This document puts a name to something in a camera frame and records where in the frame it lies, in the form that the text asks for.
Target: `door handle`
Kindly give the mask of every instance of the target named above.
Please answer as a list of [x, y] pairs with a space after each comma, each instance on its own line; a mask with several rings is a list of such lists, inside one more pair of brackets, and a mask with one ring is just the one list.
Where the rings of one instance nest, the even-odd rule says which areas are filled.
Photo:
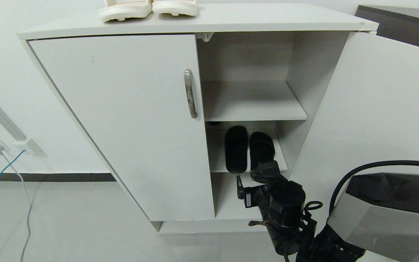
[[193, 99], [193, 88], [192, 88], [192, 70], [186, 69], [183, 72], [183, 80], [185, 83], [185, 91], [187, 93], [188, 109], [192, 118], [196, 118], [195, 99]]

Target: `cabinet top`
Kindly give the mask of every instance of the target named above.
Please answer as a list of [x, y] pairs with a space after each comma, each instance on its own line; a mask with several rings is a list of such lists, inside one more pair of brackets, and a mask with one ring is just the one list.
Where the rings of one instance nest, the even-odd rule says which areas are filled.
[[20, 40], [142, 33], [251, 31], [376, 31], [378, 23], [307, 3], [198, 4], [195, 17], [157, 15], [103, 23], [98, 11], [64, 18], [18, 33]]

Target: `open cabinet door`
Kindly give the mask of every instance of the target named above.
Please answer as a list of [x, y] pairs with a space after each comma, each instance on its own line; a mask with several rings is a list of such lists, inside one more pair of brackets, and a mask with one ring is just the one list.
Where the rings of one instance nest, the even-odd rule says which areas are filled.
[[[419, 48], [351, 33], [291, 179], [307, 200], [324, 202], [319, 228], [339, 180], [357, 166], [419, 160]], [[367, 170], [419, 173], [417, 167]]]

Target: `slide sandal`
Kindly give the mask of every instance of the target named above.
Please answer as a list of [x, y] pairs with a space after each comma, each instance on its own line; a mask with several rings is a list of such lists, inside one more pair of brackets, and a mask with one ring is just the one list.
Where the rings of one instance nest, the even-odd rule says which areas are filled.
[[196, 16], [198, 8], [195, 0], [154, 0], [153, 13]]
[[231, 173], [247, 170], [248, 133], [243, 126], [231, 127], [224, 136], [226, 168]]
[[151, 0], [105, 0], [106, 7], [99, 10], [100, 20], [123, 21], [126, 18], [145, 18], [151, 13]]
[[250, 170], [256, 169], [259, 163], [274, 160], [274, 143], [265, 133], [255, 132], [250, 136]]

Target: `white cabinet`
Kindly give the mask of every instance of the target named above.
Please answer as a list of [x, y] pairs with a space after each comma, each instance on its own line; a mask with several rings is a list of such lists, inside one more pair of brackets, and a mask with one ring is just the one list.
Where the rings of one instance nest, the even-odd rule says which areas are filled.
[[[149, 219], [214, 218], [193, 35], [62, 38], [30, 45]], [[187, 69], [193, 72], [196, 118], [187, 103]]]
[[[103, 24], [91, 12], [19, 34], [160, 233], [265, 230], [247, 226], [261, 215], [244, 208], [225, 166], [231, 126], [269, 134], [283, 174], [325, 203], [359, 164], [419, 159], [419, 48], [368, 33], [374, 22], [309, 4], [199, 6], [195, 18]], [[204, 42], [201, 32], [215, 33]], [[248, 172], [242, 179], [256, 184]]]

